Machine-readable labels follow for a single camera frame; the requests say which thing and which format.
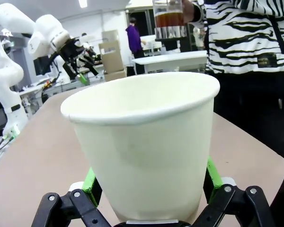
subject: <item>black and white clothing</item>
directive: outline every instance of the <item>black and white clothing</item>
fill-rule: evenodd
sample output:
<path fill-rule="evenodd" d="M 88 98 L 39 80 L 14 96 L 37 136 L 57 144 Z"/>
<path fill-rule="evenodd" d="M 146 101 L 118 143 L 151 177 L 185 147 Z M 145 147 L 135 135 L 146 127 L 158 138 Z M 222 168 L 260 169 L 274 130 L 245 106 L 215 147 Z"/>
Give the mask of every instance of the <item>black and white clothing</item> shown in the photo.
<path fill-rule="evenodd" d="M 284 0 L 205 0 L 194 4 L 200 17 L 193 24 L 208 28 L 209 71 L 284 71 Z"/>

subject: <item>clothing label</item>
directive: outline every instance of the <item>clothing label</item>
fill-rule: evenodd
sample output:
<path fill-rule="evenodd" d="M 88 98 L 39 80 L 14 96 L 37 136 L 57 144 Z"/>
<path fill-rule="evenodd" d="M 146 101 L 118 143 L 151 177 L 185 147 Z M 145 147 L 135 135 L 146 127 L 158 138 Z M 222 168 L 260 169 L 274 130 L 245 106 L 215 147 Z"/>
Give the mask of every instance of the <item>clothing label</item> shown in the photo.
<path fill-rule="evenodd" d="M 275 68 L 278 67 L 276 55 L 274 53 L 264 53 L 258 55 L 257 66 L 259 68 Z"/>

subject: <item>ceiling light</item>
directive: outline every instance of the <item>ceiling light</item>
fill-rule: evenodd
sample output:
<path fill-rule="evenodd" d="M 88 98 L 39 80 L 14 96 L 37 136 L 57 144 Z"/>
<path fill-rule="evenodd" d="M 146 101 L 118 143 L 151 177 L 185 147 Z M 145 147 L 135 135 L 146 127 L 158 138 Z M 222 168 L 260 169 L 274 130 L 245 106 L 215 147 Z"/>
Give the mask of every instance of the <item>ceiling light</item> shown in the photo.
<path fill-rule="evenodd" d="M 79 0 L 79 4 L 81 8 L 87 7 L 87 0 Z"/>

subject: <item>white paper cup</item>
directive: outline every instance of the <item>white paper cup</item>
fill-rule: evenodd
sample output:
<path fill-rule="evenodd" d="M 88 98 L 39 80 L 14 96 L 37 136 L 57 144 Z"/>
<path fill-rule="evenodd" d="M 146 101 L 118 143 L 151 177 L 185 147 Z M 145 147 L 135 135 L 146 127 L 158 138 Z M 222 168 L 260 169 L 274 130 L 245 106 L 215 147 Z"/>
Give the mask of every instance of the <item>white paper cup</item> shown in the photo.
<path fill-rule="evenodd" d="M 118 79 L 67 98 L 62 114 L 122 220 L 186 220 L 201 198 L 214 77 L 167 72 Z"/>

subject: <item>person in purple shirt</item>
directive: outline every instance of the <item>person in purple shirt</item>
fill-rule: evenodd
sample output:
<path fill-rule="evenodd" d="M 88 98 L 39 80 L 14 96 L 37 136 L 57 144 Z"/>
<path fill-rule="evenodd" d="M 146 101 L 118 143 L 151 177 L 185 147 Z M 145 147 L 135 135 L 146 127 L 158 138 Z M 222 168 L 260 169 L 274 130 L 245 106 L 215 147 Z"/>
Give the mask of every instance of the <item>person in purple shirt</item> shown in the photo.
<path fill-rule="evenodd" d="M 127 36 L 128 36 L 128 43 L 129 43 L 129 49 L 131 49 L 134 58 L 143 58 L 144 57 L 144 51 L 142 49 L 141 43 L 144 45 L 146 44 L 144 41 L 141 41 L 140 34 L 138 31 L 138 28 L 136 25 L 136 19 L 130 18 L 129 20 L 130 24 L 129 27 L 126 29 Z M 144 66 L 136 64 L 136 71 L 137 74 L 144 74 Z"/>

